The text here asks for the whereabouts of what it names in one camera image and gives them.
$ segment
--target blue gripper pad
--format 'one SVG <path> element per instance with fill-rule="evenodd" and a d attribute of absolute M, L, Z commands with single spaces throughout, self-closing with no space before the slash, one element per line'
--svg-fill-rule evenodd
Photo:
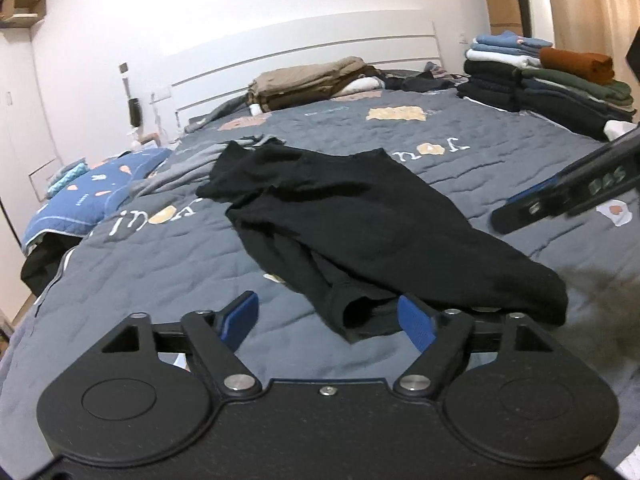
<path fill-rule="evenodd" d="M 216 316 L 223 318 L 220 339 L 232 352 L 238 350 L 258 321 L 259 305 L 258 295 L 255 292 L 245 292 L 216 313 Z"/>
<path fill-rule="evenodd" d="M 420 352 L 436 339 L 431 318 L 405 296 L 398 299 L 398 323 Z"/>

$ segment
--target metal bolt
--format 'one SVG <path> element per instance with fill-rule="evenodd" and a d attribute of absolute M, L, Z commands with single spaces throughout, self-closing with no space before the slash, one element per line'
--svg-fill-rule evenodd
<path fill-rule="evenodd" d="M 424 375 L 405 375 L 400 379 L 400 386 L 410 392 L 419 392 L 431 386 L 431 380 Z"/>
<path fill-rule="evenodd" d="M 325 397 L 331 397 L 338 393 L 338 388 L 335 386 L 323 386 L 318 390 L 318 392 L 320 395 L 324 395 Z"/>
<path fill-rule="evenodd" d="M 255 384 L 255 378 L 247 374 L 229 375 L 225 379 L 225 386 L 235 392 L 241 392 L 252 388 Z"/>

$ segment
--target quilted blanket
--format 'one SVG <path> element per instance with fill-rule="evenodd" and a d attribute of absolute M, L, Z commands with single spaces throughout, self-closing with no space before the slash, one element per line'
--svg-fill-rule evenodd
<path fill-rule="evenodd" d="M 185 137 L 163 169 L 212 144 L 256 135 L 335 155 L 382 147 L 487 231 L 490 212 L 507 197 L 600 145 L 539 117 L 460 100 L 455 90 L 377 91 L 218 120 Z M 65 259 L 19 327 L 0 363 L 0 464 L 14 478 L 50 460 L 35 418 L 40 393 L 132 312 L 171 322 L 192 310 L 220 309 L 254 290 L 260 317 L 238 355 L 263 383 L 395 380 L 417 357 L 404 333 L 355 344 L 332 333 L 304 296 L 265 275 L 246 254 L 224 216 L 226 205 L 198 199 L 199 184 L 122 205 Z M 640 442 L 640 219 L 632 218 L 638 215 L 635 194 L 620 197 L 620 204 L 547 219 L 504 237 L 567 284 L 568 322 L 555 334 L 618 395 L 621 420 L 605 455 L 612 464 Z"/>

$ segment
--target blue pillow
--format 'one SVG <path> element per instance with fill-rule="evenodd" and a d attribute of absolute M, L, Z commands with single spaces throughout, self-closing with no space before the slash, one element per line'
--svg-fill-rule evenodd
<path fill-rule="evenodd" d="M 46 232 L 86 236 L 127 199 L 131 181 L 145 178 L 170 154 L 167 148 L 150 148 L 82 174 L 31 218 L 22 237 L 22 250 L 26 252 Z"/>

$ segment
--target beige curtain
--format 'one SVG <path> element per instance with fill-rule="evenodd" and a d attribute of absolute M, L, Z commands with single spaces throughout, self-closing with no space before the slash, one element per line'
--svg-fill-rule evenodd
<path fill-rule="evenodd" d="M 616 79 L 631 85 L 639 107 L 640 85 L 625 56 L 640 26 L 640 0 L 551 0 L 551 10 L 555 46 L 611 56 Z"/>

